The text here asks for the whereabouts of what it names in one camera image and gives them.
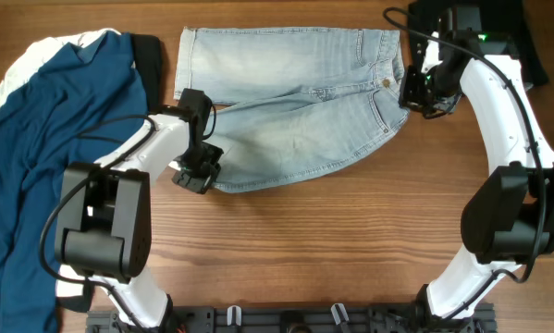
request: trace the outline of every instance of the white cloth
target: white cloth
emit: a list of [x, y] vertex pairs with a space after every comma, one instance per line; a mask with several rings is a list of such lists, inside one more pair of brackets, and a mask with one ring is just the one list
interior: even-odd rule
[[48, 62], [67, 43], [85, 47], [100, 38], [105, 32], [113, 31], [105, 28], [99, 31], [87, 31], [73, 36], [48, 37], [39, 42], [32, 43], [30, 47], [16, 62], [7, 70], [6, 76], [0, 83], [0, 108], [6, 103], [7, 97], [17, 88], [28, 83], [31, 76], [38, 69]]

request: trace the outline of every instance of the denim shorts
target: denim shorts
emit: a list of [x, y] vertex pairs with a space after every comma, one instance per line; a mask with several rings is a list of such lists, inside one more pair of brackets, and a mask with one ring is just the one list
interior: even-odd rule
[[232, 105], [208, 140], [225, 152], [214, 186], [255, 191], [340, 170], [390, 140], [408, 116], [402, 76], [398, 31], [186, 28], [174, 96], [192, 88]]

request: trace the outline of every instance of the wood grain surface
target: wood grain surface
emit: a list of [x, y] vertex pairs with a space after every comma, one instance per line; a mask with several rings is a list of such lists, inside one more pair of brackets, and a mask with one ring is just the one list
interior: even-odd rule
[[[184, 26], [391, 29], [382, 10], [408, 2], [0, 6], [0, 80], [34, 41], [112, 27], [162, 40], [164, 100], [174, 103]], [[529, 97], [554, 149], [554, 0], [526, 5], [551, 80]], [[402, 45], [408, 62], [406, 35]], [[462, 243], [461, 212], [486, 179], [487, 161], [464, 100], [451, 117], [412, 114], [383, 148], [320, 179], [201, 196], [173, 185], [171, 175], [152, 190], [148, 264], [175, 305], [368, 304], [411, 301], [443, 271]], [[497, 307], [500, 332], [554, 332], [554, 254], [538, 261], [527, 284], [501, 282], [486, 300]], [[112, 307], [99, 294], [92, 308]], [[63, 318], [64, 331], [83, 332], [84, 314]]]

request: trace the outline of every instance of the black cable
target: black cable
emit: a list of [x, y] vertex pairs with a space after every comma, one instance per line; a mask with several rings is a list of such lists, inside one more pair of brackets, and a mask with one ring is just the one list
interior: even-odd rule
[[527, 134], [527, 138], [529, 139], [529, 148], [532, 154], [532, 157], [534, 158], [534, 163], [536, 164], [536, 179], [537, 179], [537, 201], [538, 201], [538, 207], [539, 207], [539, 213], [537, 217], [537, 227], [536, 227], [536, 234], [534, 236], [534, 247], [531, 253], [531, 256], [529, 257], [529, 260], [527, 263], [525, 263], [525, 271], [523, 272], [523, 275], [521, 277], [515, 276], [512, 272], [506, 270], [506, 269], [498, 269], [496, 271], [492, 272], [491, 277], [484, 283], [484, 285], [480, 288], [479, 291], [477, 291], [472, 298], [470, 298], [467, 302], [465, 302], [462, 306], [460, 306], [458, 309], [456, 309], [454, 312], [452, 312], [449, 316], [443, 318], [442, 321], [448, 321], [455, 317], [457, 314], [459, 314], [461, 311], [466, 310], [472, 303], [474, 303], [480, 295], [484, 293], [484, 291], [492, 284], [494, 280], [499, 278], [500, 274], [505, 274], [509, 278], [511, 278], [513, 281], [517, 283], [524, 283], [529, 279], [531, 276], [532, 270], [534, 269], [534, 264], [536, 263], [536, 258], [539, 255], [539, 245], [540, 245], [540, 239], [542, 232], [544, 231], [544, 224], [546, 221], [546, 182], [544, 181], [544, 170], [542, 169], [539, 152], [537, 151], [537, 141], [534, 137], [534, 131], [532, 129], [531, 122], [529, 120], [529, 116], [527, 115], [527, 111], [525, 109], [525, 104], [523, 103], [523, 100], [521, 99], [521, 96], [517, 93], [517, 90], [513, 86], [511, 80], [507, 78], [507, 76], [499, 69], [497, 68], [492, 62], [488, 61], [486, 58], [484, 58], [481, 55], [478, 55], [466, 48], [460, 47], [458, 45], [455, 45], [453, 43], [442, 41], [438, 38], [435, 38], [433, 36], [429, 36], [428, 34], [415, 31], [413, 29], [410, 29], [402, 24], [399, 24], [398, 22], [394, 21], [388, 16], [389, 12], [398, 12], [401, 14], [404, 14], [406, 16], [411, 16], [409, 12], [407, 12], [404, 9], [396, 8], [396, 7], [389, 7], [384, 10], [384, 19], [386, 19], [387, 22], [389, 22], [394, 27], [407, 31], [408, 33], [419, 36], [422, 38], [425, 38], [429, 41], [434, 41], [439, 44], [445, 45], [447, 47], [451, 47], [455, 50], [461, 51], [468, 56], [471, 56], [472, 58], [481, 61], [483, 64], [487, 65], [490, 69], [492, 69], [499, 77], [500, 79], [505, 83], [505, 88], [509, 89], [509, 92], [511, 93], [513, 99], [515, 100], [515, 103], [517, 104], [517, 107], [519, 108], [519, 112], [521, 114], [521, 117], [523, 119], [523, 125], [525, 126], [525, 132]]
[[134, 314], [129, 310], [129, 307], [124, 303], [124, 301], [118, 295], [118, 293], [116, 292], [114, 287], [108, 285], [107, 283], [104, 283], [104, 282], [101, 282], [101, 281], [91, 281], [87, 278], [86, 279], [75, 279], [75, 278], [61, 276], [53, 268], [51, 268], [51, 266], [48, 265], [48, 263], [46, 262], [46, 255], [44, 253], [45, 244], [46, 244], [46, 236], [48, 235], [48, 230], [50, 229], [50, 227], [55, 222], [56, 217], [58, 216], [60, 211], [63, 209], [63, 207], [65, 207], [65, 205], [73, 198], [73, 196], [75, 196], [75, 194], [77, 194], [77, 192], [79, 192], [81, 189], [83, 189], [83, 187], [85, 187], [88, 183], [90, 183], [90, 181], [100, 177], [103, 173], [110, 170], [113, 166], [123, 162], [128, 156], [133, 154], [144, 143], [146, 143], [154, 135], [155, 122], [148, 116], [130, 115], [130, 116], [118, 117], [118, 118], [110, 119], [110, 120], [107, 120], [107, 121], [103, 121], [103, 122], [101, 122], [101, 123], [99, 123], [95, 126], [92, 126], [88, 129], [85, 129], [85, 130], [83, 130], [83, 131], [81, 131], [80, 133], [77, 134], [77, 137], [81, 137], [83, 134], [89, 133], [89, 132], [94, 131], [94, 130], [98, 130], [102, 126], [105, 126], [105, 125], [108, 125], [108, 124], [111, 124], [111, 123], [115, 123], [115, 122], [118, 122], [118, 121], [126, 120], [126, 119], [138, 119], [138, 118], [139, 119], [144, 119], [145, 121], [148, 121], [151, 124], [151, 127], [149, 128], [149, 131], [147, 132], [147, 134], [145, 134], [138, 142], [136, 142], [125, 153], [121, 154], [117, 159], [112, 161], [110, 164], [101, 167], [97, 171], [93, 172], [90, 176], [88, 176], [84, 180], [80, 181], [80, 183], [78, 183], [73, 189], [71, 189], [71, 191], [69, 191], [69, 193], [67, 193], [61, 199], [59, 204], [55, 207], [53, 212], [46, 219], [46, 223], [44, 224], [43, 231], [41, 232], [41, 235], [40, 235], [39, 256], [40, 256], [40, 264], [43, 267], [43, 269], [51, 277], [53, 277], [57, 280], [67, 282], [67, 283], [75, 283], [75, 284], [83, 284], [83, 285], [91, 284], [93, 286], [102, 287], [102, 288], [105, 288], [106, 290], [108, 290], [108, 293], [110, 295], [112, 295], [112, 297], [115, 299], [115, 301], [117, 302], [120, 309], [129, 317], [130, 321], [132, 321], [133, 324], [135, 324], [135, 326], [141, 332], [144, 333], [145, 329], [143, 328], [141, 323], [139, 323], [137, 318], [135, 318]]
[[213, 127], [211, 128], [211, 132], [209, 134], [203, 135], [203, 140], [209, 139], [211, 135], [213, 135], [213, 133], [215, 132], [215, 124], [217, 122], [217, 109], [215, 108], [214, 104], [211, 104], [211, 106], [213, 107]]
[[121, 140], [106, 138], [106, 137], [101, 137], [101, 136], [96, 136], [96, 135], [80, 135], [80, 136], [78, 136], [78, 139], [99, 140], [99, 141], [112, 142], [112, 143], [117, 143], [117, 144], [124, 143]]

